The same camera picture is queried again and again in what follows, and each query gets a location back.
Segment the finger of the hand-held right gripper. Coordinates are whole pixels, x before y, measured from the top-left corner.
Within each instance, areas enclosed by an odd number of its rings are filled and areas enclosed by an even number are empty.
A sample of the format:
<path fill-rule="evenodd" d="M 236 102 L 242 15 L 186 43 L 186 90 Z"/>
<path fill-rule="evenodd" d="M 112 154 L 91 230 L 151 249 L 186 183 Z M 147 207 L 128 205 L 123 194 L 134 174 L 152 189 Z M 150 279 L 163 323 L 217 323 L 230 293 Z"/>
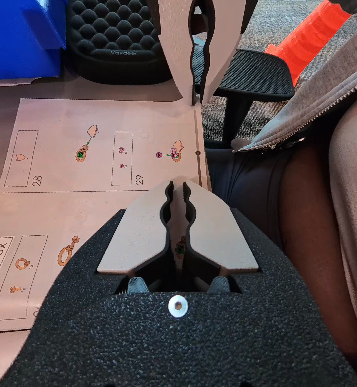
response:
<path fill-rule="evenodd" d="M 220 85 L 241 39 L 245 0 L 205 1 L 208 32 L 204 69 L 200 80 L 200 102 L 206 104 Z"/>
<path fill-rule="evenodd" d="M 195 105 L 192 55 L 194 42 L 190 34 L 191 0 L 160 0 L 159 16 L 162 45 L 177 89 L 186 105 Z"/>

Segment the dark blue pants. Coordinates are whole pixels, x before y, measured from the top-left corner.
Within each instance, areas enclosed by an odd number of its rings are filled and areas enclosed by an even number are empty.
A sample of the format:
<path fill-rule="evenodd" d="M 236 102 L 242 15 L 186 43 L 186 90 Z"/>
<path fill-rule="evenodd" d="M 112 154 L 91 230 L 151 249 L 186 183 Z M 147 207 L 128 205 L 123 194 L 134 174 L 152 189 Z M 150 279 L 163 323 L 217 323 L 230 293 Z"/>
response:
<path fill-rule="evenodd" d="M 206 149 L 213 193 L 238 209 L 280 249 L 279 189 L 291 151 Z"/>

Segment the person in grey jacket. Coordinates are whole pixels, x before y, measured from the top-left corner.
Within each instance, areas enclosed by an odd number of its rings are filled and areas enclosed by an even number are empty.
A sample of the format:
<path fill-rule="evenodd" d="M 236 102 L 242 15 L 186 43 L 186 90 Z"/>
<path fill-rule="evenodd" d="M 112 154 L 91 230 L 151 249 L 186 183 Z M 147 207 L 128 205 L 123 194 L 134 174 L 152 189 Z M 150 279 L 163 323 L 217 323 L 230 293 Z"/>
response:
<path fill-rule="evenodd" d="M 357 32 L 250 143 L 231 144 L 234 152 L 290 149 L 292 157 L 307 146 L 321 151 L 357 319 Z"/>

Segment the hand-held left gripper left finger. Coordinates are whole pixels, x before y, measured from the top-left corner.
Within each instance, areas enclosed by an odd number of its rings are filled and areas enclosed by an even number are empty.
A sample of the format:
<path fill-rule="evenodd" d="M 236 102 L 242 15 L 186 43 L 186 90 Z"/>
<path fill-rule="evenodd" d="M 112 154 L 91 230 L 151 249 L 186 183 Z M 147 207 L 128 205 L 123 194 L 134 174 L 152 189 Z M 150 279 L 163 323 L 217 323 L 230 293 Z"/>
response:
<path fill-rule="evenodd" d="M 101 274 L 164 276 L 174 269 L 170 231 L 174 183 L 164 181 L 125 210 L 101 259 Z"/>

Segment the person's bare torso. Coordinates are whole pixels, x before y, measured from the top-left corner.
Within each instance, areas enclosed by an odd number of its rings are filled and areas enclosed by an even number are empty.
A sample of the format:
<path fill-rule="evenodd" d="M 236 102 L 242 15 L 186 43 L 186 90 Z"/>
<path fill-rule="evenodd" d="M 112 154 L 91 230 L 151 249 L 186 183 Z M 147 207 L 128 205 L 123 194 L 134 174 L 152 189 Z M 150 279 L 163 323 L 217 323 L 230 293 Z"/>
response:
<path fill-rule="evenodd" d="M 357 365 L 357 319 L 351 304 L 327 168 L 319 149 L 299 149 L 279 189 L 284 252 L 319 306 L 338 348 Z"/>

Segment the black mesh office chair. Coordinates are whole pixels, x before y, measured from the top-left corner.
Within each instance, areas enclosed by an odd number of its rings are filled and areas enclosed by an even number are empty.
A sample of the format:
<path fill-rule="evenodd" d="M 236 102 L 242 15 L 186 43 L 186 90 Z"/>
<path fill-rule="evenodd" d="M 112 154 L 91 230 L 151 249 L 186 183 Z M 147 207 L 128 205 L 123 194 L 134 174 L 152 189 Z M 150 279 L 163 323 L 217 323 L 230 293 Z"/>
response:
<path fill-rule="evenodd" d="M 204 140 L 205 148 L 229 149 L 254 101 L 281 102 L 294 96 L 285 61 L 259 51 L 237 49 L 215 96 L 225 97 L 223 138 Z"/>

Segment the black egg-crate foam cushion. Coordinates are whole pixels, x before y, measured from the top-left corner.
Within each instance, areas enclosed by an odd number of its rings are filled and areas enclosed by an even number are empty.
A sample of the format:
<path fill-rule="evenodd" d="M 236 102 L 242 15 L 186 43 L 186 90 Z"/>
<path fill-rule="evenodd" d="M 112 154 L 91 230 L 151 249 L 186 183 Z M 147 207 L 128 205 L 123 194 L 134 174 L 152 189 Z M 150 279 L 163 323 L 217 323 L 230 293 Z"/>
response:
<path fill-rule="evenodd" d="M 67 53 L 83 78 L 112 85 L 172 79 L 146 1 L 72 0 Z"/>

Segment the brick flower instruction booklet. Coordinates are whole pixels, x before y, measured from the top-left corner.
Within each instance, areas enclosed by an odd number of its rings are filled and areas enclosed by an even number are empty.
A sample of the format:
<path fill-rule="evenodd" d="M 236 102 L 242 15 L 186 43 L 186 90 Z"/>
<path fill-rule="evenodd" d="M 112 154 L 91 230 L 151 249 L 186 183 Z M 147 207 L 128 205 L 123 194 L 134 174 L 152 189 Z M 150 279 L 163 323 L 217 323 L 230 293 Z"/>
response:
<path fill-rule="evenodd" d="M 21 99 L 0 179 L 0 332 L 28 330 L 76 251 L 165 180 L 206 186 L 200 103 Z"/>

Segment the orange traffic cone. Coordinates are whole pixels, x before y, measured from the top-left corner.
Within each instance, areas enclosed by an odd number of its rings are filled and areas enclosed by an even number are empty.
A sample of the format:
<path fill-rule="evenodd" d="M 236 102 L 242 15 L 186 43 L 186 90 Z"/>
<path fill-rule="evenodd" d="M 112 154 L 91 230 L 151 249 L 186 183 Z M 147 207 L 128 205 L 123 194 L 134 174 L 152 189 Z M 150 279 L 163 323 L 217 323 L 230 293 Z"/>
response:
<path fill-rule="evenodd" d="M 295 86 L 303 70 L 350 16 L 339 4 L 325 0 L 279 46 L 270 44 L 265 53 L 286 62 Z"/>

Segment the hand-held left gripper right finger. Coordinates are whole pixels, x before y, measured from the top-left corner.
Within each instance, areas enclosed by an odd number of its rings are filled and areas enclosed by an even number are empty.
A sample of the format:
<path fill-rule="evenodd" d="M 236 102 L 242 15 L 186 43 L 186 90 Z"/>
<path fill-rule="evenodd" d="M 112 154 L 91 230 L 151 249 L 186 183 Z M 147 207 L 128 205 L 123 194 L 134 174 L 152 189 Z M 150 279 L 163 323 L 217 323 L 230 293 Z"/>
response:
<path fill-rule="evenodd" d="M 258 263 L 231 208 L 192 181 L 184 183 L 183 193 L 189 222 L 184 271 L 192 277 L 256 272 Z"/>

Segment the blue plastic bin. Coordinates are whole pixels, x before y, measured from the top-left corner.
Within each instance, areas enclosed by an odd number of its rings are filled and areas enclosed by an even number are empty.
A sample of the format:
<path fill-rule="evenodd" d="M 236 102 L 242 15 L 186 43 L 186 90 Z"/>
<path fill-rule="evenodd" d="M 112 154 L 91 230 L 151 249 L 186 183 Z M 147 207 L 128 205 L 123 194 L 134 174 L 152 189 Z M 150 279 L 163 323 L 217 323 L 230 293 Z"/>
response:
<path fill-rule="evenodd" d="M 0 80 L 60 75 L 67 4 L 63 0 L 0 0 Z"/>

